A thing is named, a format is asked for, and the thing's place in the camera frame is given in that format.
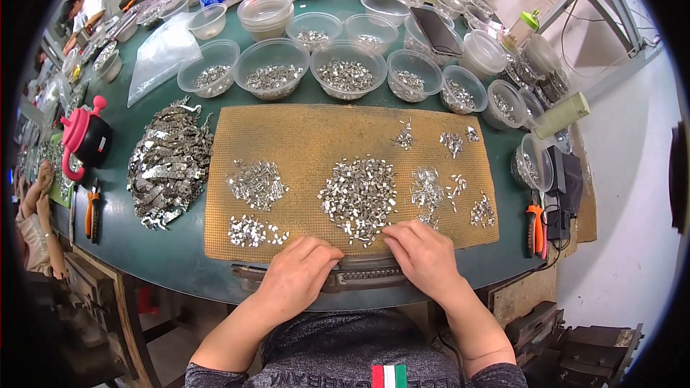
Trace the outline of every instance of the plastic bag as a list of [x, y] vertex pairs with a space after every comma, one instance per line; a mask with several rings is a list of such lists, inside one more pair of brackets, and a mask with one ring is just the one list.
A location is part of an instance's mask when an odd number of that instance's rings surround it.
[[187, 59], [201, 58], [194, 35], [185, 28], [193, 13], [179, 13], [156, 29], [139, 47], [134, 64], [127, 108], [177, 74]]

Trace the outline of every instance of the round green table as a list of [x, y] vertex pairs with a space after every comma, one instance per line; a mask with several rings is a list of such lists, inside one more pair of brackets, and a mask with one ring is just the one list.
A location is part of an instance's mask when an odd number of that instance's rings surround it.
[[[359, 0], [297, 0], [295, 14], [310, 11], [336, 13], [338, 11], [364, 13]], [[253, 44], [249, 34], [241, 28], [237, 18], [237, 5], [226, 14], [225, 30], [214, 39], [229, 38], [242, 50]], [[455, 21], [459, 33], [466, 31], [462, 19]], [[389, 51], [402, 48], [404, 26]], [[170, 223], [168, 231], [152, 231], [140, 224], [134, 215], [132, 194], [127, 191], [127, 165], [134, 145], [141, 139], [143, 127], [150, 123], [154, 113], [173, 100], [185, 96], [173, 77], [127, 108], [127, 96], [137, 49], [152, 31], [140, 27], [134, 36], [118, 45], [123, 67], [116, 79], [107, 84], [98, 80], [91, 71], [91, 64], [83, 78], [91, 78], [86, 102], [92, 105], [93, 97], [102, 95], [108, 107], [102, 112], [114, 134], [112, 149], [100, 169], [89, 171], [83, 185], [90, 187], [94, 177], [101, 183], [103, 200], [101, 231], [98, 244], [92, 244], [84, 234], [84, 215], [87, 205], [87, 189], [79, 186], [75, 196], [74, 241], [76, 245], [99, 260], [152, 284], [210, 300], [237, 304], [249, 295], [240, 288], [233, 277], [231, 262], [207, 258], [203, 253], [203, 218], [206, 194], [201, 194], [187, 213]], [[285, 103], [341, 103], [329, 98], [311, 73], [307, 73], [298, 88]], [[220, 108], [237, 105], [265, 103], [234, 84], [228, 91], [213, 99], [193, 96], [189, 105], [202, 105], [202, 118], [213, 113], [212, 129], [215, 128]], [[421, 108], [447, 111], [440, 95], [430, 96], [419, 104], [408, 104], [393, 96], [387, 84], [356, 101], [357, 105], [373, 105], [387, 108]], [[478, 245], [456, 251], [457, 269], [474, 288], [483, 287], [516, 276], [538, 266], [540, 259], [526, 258], [525, 209], [529, 204], [529, 192], [520, 188], [509, 171], [510, 156], [519, 145], [523, 132], [509, 129], [496, 131], [483, 121], [479, 123], [484, 134], [488, 161], [491, 166], [496, 190], [495, 207], [500, 219], [500, 240], [489, 245]], [[68, 210], [56, 207], [57, 227], [67, 235]], [[322, 294], [310, 310], [349, 310], [399, 306], [427, 300], [412, 285], [346, 291], [339, 294]]]

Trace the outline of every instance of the worker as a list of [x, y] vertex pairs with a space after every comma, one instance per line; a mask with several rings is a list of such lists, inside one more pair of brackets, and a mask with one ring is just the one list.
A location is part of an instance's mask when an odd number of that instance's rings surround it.
[[84, 27], [93, 27], [99, 21], [107, 20], [107, 13], [106, 0], [67, 0], [62, 5], [60, 22], [64, 24], [74, 19], [74, 23], [72, 35], [67, 40], [62, 53], [67, 56], [67, 53], [77, 44], [77, 33]]
[[62, 279], [67, 275], [65, 255], [50, 226], [50, 200], [44, 192], [52, 183], [52, 175], [52, 165], [44, 159], [26, 195], [23, 176], [20, 178], [19, 212], [15, 218], [17, 245], [24, 269]]
[[[405, 276], [445, 310], [460, 364], [426, 346], [421, 330], [394, 309], [302, 313], [343, 258], [327, 242], [303, 236], [272, 259], [256, 292], [206, 336], [185, 386], [527, 388], [506, 334], [458, 273], [451, 239], [419, 220], [383, 232]], [[259, 346], [263, 370], [248, 378]]]

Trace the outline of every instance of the green lid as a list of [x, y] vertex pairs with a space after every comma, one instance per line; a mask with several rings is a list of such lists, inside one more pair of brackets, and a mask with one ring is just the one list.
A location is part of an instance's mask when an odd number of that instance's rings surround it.
[[537, 30], [539, 29], [539, 20], [537, 20], [537, 14], [539, 14], [539, 9], [535, 9], [533, 13], [522, 12], [520, 14], [520, 18], [532, 29]]

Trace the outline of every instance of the smartphone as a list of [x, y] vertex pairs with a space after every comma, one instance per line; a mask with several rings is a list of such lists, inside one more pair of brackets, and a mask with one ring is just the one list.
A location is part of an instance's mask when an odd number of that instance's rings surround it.
[[437, 13], [429, 9], [410, 8], [420, 30], [427, 37], [434, 53], [443, 56], [462, 57], [462, 50], [448, 26]]

